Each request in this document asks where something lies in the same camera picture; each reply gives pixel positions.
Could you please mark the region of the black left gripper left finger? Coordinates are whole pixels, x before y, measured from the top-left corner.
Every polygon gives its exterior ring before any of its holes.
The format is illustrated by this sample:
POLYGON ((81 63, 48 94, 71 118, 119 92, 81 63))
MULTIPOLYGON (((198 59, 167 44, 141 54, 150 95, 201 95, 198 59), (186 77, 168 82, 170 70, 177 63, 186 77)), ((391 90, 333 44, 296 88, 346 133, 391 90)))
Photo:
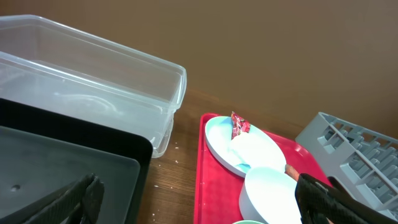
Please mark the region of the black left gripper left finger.
POLYGON ((1 224, 95 224, 104 197, 104 183, 88 174, 1 218, 1 224))

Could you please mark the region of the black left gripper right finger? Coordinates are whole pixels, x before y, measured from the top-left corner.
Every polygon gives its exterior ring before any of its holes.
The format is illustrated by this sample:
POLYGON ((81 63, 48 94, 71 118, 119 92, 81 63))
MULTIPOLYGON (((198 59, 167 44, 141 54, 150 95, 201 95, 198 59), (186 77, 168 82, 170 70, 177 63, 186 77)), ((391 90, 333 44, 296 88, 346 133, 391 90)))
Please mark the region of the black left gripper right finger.
POLYGON ((300 174, 295 198, 302 224, 397 224, 308 174, 300 174))

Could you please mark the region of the light blue bowl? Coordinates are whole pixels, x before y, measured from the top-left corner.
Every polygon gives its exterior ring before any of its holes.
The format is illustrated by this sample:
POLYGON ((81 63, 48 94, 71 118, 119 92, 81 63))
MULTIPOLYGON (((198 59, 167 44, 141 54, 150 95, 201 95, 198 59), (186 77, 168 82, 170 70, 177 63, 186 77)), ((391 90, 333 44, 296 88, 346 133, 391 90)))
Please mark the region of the light blue bowl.
POLYGON ((301 224, 296 185, 287 174, 269 167, 250 169, 239 196, 242 217, 267 224, 301 224))

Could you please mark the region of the green bowl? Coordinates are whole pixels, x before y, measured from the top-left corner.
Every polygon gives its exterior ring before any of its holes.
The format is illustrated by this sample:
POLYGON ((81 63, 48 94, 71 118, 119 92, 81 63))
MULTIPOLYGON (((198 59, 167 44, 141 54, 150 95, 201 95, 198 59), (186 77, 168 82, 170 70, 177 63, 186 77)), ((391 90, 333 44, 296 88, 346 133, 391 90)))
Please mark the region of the green bowl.
POLYGON ((258 221, 255 221, 255 220, 240 220, 240 221, 234 222, 232 224, 265 224, 265 223, 258 222, 258 221))

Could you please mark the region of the white napkin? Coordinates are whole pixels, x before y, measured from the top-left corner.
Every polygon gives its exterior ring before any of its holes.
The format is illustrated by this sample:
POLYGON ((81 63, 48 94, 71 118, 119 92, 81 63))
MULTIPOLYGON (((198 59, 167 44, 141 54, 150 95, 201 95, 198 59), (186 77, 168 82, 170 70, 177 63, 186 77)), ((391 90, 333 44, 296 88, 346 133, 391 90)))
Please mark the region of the white napkin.
POLYGON ((280 147, 273 141, 250 133, 242 133, 233 138, 229 144, 228 160, 232 165, 270 167, 283 172, 286 160, 280 147))

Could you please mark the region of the red snack wrapper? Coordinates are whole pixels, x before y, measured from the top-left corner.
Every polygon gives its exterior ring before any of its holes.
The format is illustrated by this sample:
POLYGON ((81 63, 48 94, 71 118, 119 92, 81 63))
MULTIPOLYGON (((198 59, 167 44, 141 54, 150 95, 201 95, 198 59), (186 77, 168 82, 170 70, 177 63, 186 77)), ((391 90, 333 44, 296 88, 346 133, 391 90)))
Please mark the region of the red snack wrapper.
POLYGON ((231 120, 232 120, 232 135, 231 139, 239 136, 242 133, 249 133, 251 124, 246 119, 240 117, 234 111, 231 113, 231 120))

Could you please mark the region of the light blue plate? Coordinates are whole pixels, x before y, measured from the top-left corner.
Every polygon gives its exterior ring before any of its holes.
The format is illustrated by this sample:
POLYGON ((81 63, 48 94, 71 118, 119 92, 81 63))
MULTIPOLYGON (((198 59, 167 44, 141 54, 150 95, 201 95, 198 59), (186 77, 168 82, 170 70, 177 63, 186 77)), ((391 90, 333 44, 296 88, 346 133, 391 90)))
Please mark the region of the light blue plate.
MULTIPOLYGON (((230 117, 217 116, 211 118, 205 125, 206 143, 212 155, 223 167, 240 177, 245 177, 251 168, 244 164, 234 166, 228 160, 227 150, 232 140, 232 128, 233 125, 230 117)), ((266 140, 276 143, 271 139, 269 134, 266 134, 255 126, 251 126, 249 133, 259 135, 266 140)))

